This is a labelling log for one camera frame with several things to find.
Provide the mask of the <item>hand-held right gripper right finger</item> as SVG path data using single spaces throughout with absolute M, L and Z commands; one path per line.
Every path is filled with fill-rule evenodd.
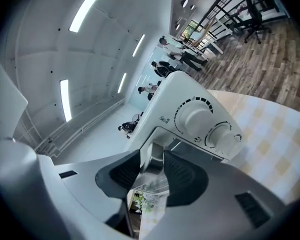
M 292 209 L 229 164 L 166 151 L 163 169 L 169 196 L 148 240 L 265 240 Z

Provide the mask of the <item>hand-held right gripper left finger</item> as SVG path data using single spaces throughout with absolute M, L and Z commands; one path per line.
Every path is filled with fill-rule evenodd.
M 140 173 L 139 150 L 55 168 L 74 198 L 107 225 L 129 225 L 127 197 Z

